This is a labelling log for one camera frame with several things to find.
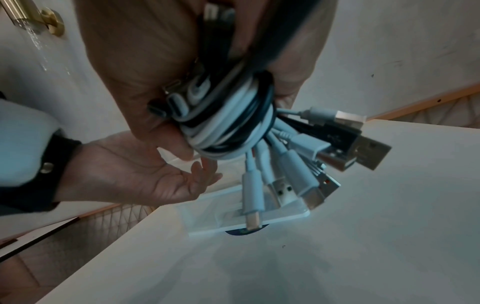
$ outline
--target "wooden trim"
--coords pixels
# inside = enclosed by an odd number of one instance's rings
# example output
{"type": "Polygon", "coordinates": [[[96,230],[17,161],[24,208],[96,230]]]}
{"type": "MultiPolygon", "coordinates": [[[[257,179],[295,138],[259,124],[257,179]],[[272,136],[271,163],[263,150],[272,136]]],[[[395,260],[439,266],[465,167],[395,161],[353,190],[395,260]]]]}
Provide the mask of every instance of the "wooden trim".
{"type": "Polygon", "coordinates": [[[94,211],[90,211],[88,213],[84,213],[82,215],[79,215],[78,217],[79,218],[84,218],[84,217],[87,217],[87,216],[90,216],[90,215],[94,215],[96,213],[99,213],[99,212],[103,212],[105,210],[109,210],[109,209],[112,209],[112,208],[115,208],[115,207],[118,207],[118,206],[121,206],[122,204],[112,204],[110,206],[107,206],[107,207],[103,207],[103,208],[100,208],[100,209],[97,209],[97,210],[94,210],[94,211]]]}
{"type": "Polygon", "coordinates": [[[377,116],[369,117],[368,120],[372,120],[372,119],[390,120],[390,119],[397,118],[397,117],[400,117],[400,116],[404,116],[404,115],[407,115],[407,114],[410,114],[410,113],[414,113],[414,112],[425,110],[425,109],[428,109],[428,108],[431,108],[431,107],[434,107],[434,106],[438,106],[438,105],[441,105],[441,104],[444,104],[444,103],[447,103],[447,102],[450,102],[450,101],[453,101],[453,100],[457,100],[459,98],[462,98],[462,97],[465,97],[465,96],[468,96],[468,95],[472,95],[472,94],[475,94],[475,93],[480,93],[480,83],[478,83],[474,86],[471,86],[471,87],[467,87],[467,88],[458,90],[458,91],[454,91],[454,92],[450,92],[450,93],[446,93],[446,94],[442,94],[442,95],[437,95],[437,96],[432,97],[430,99],[420,101],[420,102],[415,103],[413,105],[406,106],[404,108],[400,108],[400,109],[397,109],[397,110],[393,110],[391,112],[387,112],[387,113],[380,114],[380,115],[377,115],[377,116]]]}

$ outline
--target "sleeve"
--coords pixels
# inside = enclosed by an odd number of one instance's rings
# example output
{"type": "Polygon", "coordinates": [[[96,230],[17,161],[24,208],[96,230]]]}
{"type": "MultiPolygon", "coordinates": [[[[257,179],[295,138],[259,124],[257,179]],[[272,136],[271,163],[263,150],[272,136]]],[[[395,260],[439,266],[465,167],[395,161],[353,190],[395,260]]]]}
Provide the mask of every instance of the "sleeve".
{"type": "Polygon", "coordinates": [[[0,100],[0,215],[54,209],[65,167],[81,142],[38,110],[0,100]]]}

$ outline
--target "black cuff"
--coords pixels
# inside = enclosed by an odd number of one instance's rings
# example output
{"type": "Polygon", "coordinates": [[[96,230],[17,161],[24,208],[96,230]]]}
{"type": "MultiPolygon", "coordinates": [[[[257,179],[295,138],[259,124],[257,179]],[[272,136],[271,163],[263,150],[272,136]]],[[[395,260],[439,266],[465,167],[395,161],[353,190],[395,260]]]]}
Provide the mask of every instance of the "black cuff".
{"type": "Polygon", "coordinates": [[[19,212],[40,212],[55,209],[55,192],[76,147],[82,143],[53,134],[35,178],[20,187],[0,188],[1,204],[19,212]]]}

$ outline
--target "table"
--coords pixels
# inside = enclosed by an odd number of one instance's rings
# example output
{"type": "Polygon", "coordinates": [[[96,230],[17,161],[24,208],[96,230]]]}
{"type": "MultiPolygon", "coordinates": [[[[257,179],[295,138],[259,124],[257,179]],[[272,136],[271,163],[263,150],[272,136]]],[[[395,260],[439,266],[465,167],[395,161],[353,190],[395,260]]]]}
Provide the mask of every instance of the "table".
{"type": "Polygon", "coordinates": [[[372,121],[391,144],[305,219],[189,238],[144,219],[39,303],[478,303],[480,132],[372,121]]]}

